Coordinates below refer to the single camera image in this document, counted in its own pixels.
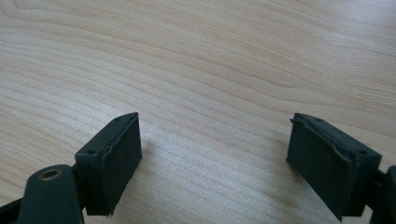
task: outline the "light wood tabletop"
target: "light wood tabletop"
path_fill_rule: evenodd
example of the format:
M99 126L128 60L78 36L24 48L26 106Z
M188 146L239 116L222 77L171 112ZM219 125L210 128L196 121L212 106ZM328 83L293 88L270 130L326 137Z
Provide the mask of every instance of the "light wood tabletop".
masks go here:
M143 159L87 223L339 223L285 161L295 112L396 163L396 2L1 0L0 205L138 112ZM367 223L346 217L343 223Z

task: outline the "wooden table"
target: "wooden table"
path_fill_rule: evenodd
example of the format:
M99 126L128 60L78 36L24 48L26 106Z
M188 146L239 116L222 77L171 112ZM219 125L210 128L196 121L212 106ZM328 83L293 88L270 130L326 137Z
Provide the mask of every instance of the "wooden table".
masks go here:
M396 163L395 11L391 0L2 0L0 204L137 111L143 160L114 216L87 223L338 223L285 162L289 119L326 119L381 153L381 170Z

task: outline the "table surface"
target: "table surface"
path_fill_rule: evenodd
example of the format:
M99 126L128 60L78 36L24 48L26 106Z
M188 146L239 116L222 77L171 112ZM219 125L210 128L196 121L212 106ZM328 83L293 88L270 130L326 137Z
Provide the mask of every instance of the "table surface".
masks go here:
M0 1L0 204L113 118L143 159L112 218L339 223L285 162L290 118L396 163L396 2ZM368 222L347 217L344 223Z

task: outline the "wood grain surface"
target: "wood grain surface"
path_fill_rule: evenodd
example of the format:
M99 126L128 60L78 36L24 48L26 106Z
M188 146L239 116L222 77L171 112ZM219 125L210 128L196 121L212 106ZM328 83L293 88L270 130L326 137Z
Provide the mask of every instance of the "wood grain surface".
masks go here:
M294 112L396 163L392 0L0 0L0 204L113 118L143 160L87 223L339 223L285 162ZM343 223L367 223L348 217Z

